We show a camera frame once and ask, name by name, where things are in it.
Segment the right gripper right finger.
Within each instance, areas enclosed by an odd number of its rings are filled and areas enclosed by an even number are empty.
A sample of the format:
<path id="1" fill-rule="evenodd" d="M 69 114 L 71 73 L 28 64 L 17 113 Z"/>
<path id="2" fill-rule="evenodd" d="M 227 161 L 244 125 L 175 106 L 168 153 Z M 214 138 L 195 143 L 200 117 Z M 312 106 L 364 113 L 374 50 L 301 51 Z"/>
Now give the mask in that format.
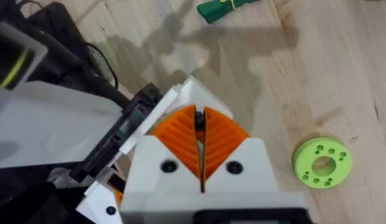
<path id="1" fill-rule="evenodd" d="M 277 192 L 278 183 L 263 140 L 251 137 L 214 109 L 206 107 L 204 116 L 203 191 Z"/>

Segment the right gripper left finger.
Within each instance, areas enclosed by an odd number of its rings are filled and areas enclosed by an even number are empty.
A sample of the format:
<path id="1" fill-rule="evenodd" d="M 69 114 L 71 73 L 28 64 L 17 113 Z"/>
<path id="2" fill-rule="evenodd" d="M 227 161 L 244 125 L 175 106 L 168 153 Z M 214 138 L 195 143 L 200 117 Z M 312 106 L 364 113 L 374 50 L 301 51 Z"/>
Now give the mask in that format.
<path id="1" fill-rule="evenodd" d="M 123 193 L 124 202 L 148 197 L 202 200 L 195 106 L 185 106 L 138 141 Z"/>

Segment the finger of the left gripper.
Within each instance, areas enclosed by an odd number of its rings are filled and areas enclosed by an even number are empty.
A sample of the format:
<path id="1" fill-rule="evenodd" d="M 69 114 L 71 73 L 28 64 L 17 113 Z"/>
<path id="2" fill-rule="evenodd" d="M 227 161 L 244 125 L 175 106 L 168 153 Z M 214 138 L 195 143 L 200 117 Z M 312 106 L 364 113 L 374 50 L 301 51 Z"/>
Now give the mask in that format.
<path id="1" fill-rule="evenodd" d="M 189 76 L 183 84 L 174 85 L 173 89 L 178 96 L 172 102 L 172 111 L 189 105 L 196 105 L 198 110 L 203 110 L 206 106 L 233 118 L 227 105 L 193 76 Z"/>
<path id="2" fill-rule="evenodd" d="M 123 224 L 115 193 L 110 186 L 94 182 L 83 193 L 84 197 L 76 211 L 93 223 Z"/>

